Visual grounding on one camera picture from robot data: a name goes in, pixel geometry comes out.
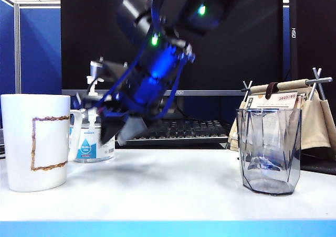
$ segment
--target robotic arm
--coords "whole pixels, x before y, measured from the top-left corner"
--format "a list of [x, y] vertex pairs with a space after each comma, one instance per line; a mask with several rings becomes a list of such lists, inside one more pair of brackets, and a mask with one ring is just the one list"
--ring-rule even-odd
[[[218, 26], [237, 0], [124, 0], [117, 20], [129, 40], [140, 48], [130, 65], [91, 62], [91, 75], [113, 82], [101, 98], [86, 96], [83, 107], [97, 108], [101, 140], [120, 131], [119, 144], [142, 133], [161, 119], [173, 102], [183, 67], [193, 62], [192, 46], [180, 30], [204, 35]], [[162, 110], [160, 102], [171, 88]]]

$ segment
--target green led light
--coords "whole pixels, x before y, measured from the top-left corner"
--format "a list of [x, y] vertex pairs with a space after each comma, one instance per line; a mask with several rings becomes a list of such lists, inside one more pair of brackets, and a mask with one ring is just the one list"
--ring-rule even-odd
[[156, 46], [158, 43], [158, 36], [157, 35], [154, 35], [153, 37], [152, 37], [152, 45], [153, 46]]
[[205, 11], [206, 11], [206, 6], [205, 5], [201, 5], [198, 9], [198, 14], [200, 15], [204, 15], [205, 14]]

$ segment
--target beige bag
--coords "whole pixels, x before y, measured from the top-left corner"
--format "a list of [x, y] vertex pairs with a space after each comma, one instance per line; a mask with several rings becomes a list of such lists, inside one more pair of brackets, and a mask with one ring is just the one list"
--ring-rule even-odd
[[[265, 94], [268, 85], [251, 87], [251, 94]], [[298, 94], [305, 93], [306, 99], [312, 87], [306, 86], [306, 79], [298, 81], [281, 82], [277, 84], [278, 93], [290, 90]], [[236, 121], [232, 125], [228, 142], [231, 150], [238, 150], [238, 136]], [[314, 92], [311, 101], [306, 100], [302, 106], [302, 131], [301, 148], [310, 149], [315, 147], [331, 148], [329, 157], [336, 160], [336, 127], [331, 115], [328, 101], [321, 101], [317, 91]]]

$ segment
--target blue cable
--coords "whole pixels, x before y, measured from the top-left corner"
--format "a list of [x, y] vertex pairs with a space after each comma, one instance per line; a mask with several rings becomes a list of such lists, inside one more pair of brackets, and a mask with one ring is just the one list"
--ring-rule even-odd
[[180, 61], [180, 67], [178, 68], [177, 76], [176, 76], [174, 85], [172, 87], [172, 92], [170, 93], [170, 96], [168, 97], [168, 101], [167, 101], [165, 107], [163, 108], [161, 113], [157, 114], [154, 117], [149, 118], [150, 120], [162, 119], [165, 116], [165, 114], [167, 113], [168, 109], [173, 104], [173, 101], [174, 101], [174, 98], [175, 98], [175, 93], [176, 93], [177, 87], [179, 86], [178, 83], [180, 82], [181, 73], [182, 73], [183, 67], [185, 66], [186, 62], [187, 62], [187, 59], [183, 59], [183, 60]]
[[107, 91], [104, 94], [104, 96], [93, 107], [100, 106], [105, 101], [106, 97], [109, 94], [112, 94], [117, 89], [117, 87], [125, 80], [125, 78], [133, 70], [133, 68], [135, 68], [135, 66], [137, 65], [138, 61], [140, 60], [140, 57], [142, 56], [142, 54], [143, 54], [146, 46], [148, 45], [150, 37], [152, 36], [152, 32], [153, 32], [153, 26], [151, 25], [150, 28], [149, 28], [149, 30], [148, 30], [148, 32], [147, 32], [147, 35], [145, 37], [145, 41], [141, 45], [141, 48], [140, 48], [139, 53], [136, 56], [135, 60], [130, 64], [130, 66], [128, 67], [128, 69], [126, 70], [126, 72], [120, 77], [120, 79], [110, 88], [109, 91]]

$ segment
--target white table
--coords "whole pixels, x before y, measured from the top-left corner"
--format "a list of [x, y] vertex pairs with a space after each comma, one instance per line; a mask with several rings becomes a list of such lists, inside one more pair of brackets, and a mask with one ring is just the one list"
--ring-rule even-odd
[[336, 176], [301, 172], [288, 196], [243, 187], [230, 150], [123, 149], [116, 159], [70, 163], [57, 188], [8, 188], [0, 160], [0, 221], [336, 219]]

